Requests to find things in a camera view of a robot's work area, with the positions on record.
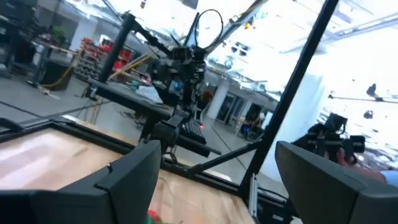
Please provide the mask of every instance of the gray floor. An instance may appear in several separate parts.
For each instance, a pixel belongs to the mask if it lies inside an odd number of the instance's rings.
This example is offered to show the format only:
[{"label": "gray floor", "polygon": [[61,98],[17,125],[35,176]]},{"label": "gray floor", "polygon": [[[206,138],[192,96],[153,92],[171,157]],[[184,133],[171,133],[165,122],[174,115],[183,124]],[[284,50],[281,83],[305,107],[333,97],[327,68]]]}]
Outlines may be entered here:
[{"label": "gray floor", "polygon": [[[23,79],[15,77],[11,80],[1,78],[0,101],[14,105],[22,110],[30,111],[37,116],[48,116],[88,106],[90,103],[88,103],[87,99],[79,97],[85,87],[85,83],[72,79],[66,91],[52,92],[52,94],[60,98],[58,100],[44,95],[38,89],[28,86]],[[130,110],[115,103],[108,103],[101,106],[96,125],[106,131],[118,133],[127,138],[138,139],[141,131],[137,129],[134,120],[123,116],[123,111]],[[93,109],[69,113],[69,115],[85,120],[89,120],[92,114]],[[31,114],[20,112],[2,104],[0,104],[0,117],[9,118],[17,122],[35,119],[35,116]],[[209,119],[205,120],[203,135],[206,137],[210,147],[221,151],[223,154],[247,144],[245,140],[235,136],[232,130],[224,127],[217,121],[214,122]],[[233,182],[239,184],[253,155],[254,152],[250,152],[237,159],[220,164],[212,168],[212,170],[231,177]],[[206,162],[217,157],[216,154],[211,153],[209,158],[205,158],[181,147],[177,148],[176,156],[191,161],[194,164]],[[287,196],[287,192],[281,183],[275,182],[262,174],[259,174],[258,179],[261,187]]]}]

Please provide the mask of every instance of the workbench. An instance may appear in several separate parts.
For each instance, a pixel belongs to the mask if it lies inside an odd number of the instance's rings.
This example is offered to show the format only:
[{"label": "workbench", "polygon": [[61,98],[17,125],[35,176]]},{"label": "workbench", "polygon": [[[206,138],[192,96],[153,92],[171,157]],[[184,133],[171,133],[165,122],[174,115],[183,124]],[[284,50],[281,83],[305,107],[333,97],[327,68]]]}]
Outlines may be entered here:
[{"label": "workbench", "polygon": [[[63,118],[137,144],[135,140],[102,131],[71,116]],[[121,156],[56,129],[37,131],[0,144],[0,189],[58,190]],[[254,223],[241,198],[164,170],[159,172],[149,209],[155,210],[167,223]]]}]

